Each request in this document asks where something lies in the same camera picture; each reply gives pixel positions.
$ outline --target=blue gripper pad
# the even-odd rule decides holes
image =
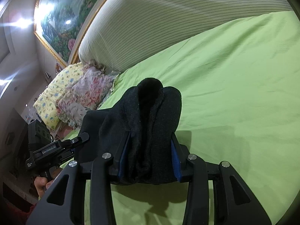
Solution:
[[[128,148],[127,148],[128,142],[129,141],[127,140],[126,143],[125,143],[125,146],[123,148],[121,158],[120,158],[119,172],[118,172],[119,180],[122,180],[122,178],[124,177],[126,158],[128,156]]]
[[[173,140],[171,140],[171,153],[172,153],[173,172],[175,177],[177,178],[177,181],[180,182],[182,178],[181,167],[180,167],[180,161]]]

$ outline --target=bed headboard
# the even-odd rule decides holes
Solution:
[[[79,58],[123,72],[230,20],[288,10],[287,0],[107,0],[81,42]]]

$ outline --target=metal screw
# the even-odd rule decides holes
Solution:
[[[75,167],[75,166],[77,166],[77,161],[70,161],[70,162],[69,162],[69,166],[70,166],[70,167]]]
[[[229,166],[230,166],[230,163],[227,162],[227,161],[223,161],[223,162],[222,162],[222,166],[223,166],[223,167],[229,167]]]
[[[187,157],[190,160],[196,160],[196,158],[197,158],[197,156],[195,154],[189,154]]]
[[[104,153],[103,155],[102,155],[102,157],[104,158],[104,159],[109,159],[109,158],[111,158],[111,154],[110,153],[108,153],[108,152],[106,152],[106,153]]]

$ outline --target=finger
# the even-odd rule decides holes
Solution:
[[[45,193],[44,191],[44,186],[47,184],[47,179],[46,178],[42,178],[42,177],[36,177],[36,179],[34,180],[34,186],[37,190],[38,196],[42,197]]]
[[[62,168],[60,168],[60,167],[58,167],[57,169],[55,169],[53,171],[52,175],[51,175],[52,178],[55,179],[58,176],[58,174],[60,174],[61,171],[62,171]]]
[[[50,187],[50,185],[53,183],[53,181],[54,181],[54,180],[51,180],[50,182],[48,182],[48,183],[46,184],[46,189],[49,189],[49,187]]]

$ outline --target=ceiling light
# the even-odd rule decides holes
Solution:
[[[12,23],[13,26],[20,27],[22,29],[27,28],[28,25],[31,25],[33,22],[30,19],[20,18],[17,22]]]

